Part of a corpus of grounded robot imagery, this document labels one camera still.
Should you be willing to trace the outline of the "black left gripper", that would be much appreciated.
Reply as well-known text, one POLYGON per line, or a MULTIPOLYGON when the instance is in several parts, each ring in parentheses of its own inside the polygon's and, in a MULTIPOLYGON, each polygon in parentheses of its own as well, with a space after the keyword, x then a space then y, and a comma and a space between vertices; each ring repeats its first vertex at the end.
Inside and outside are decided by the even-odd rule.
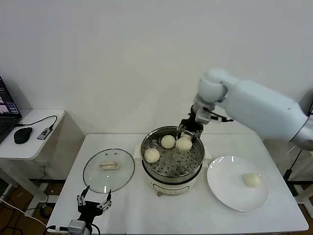
POLYGON ((76 196, 78 212, 80 213, 78 220, 84 222, 93 222, 95 217, 101 216, 103 212, 106 212, 112 206, 112 190, 109 191, 106 200, 102 203, 85 201, 89 188, 90 186, 87 186, 81 194, 76 196))

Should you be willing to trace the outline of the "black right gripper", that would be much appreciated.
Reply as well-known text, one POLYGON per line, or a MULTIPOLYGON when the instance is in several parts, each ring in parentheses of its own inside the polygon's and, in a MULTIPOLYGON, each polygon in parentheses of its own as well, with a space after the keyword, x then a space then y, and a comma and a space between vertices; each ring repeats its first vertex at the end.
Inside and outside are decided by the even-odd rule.
POLYGON ((196 122, 196 113, 193 110, 193 106, 190 108, 189 118, 182 119, 176 130, 176 140, 187 130, 196 130, 192 136, 192 143, 201 137, 203 125, 196 122))

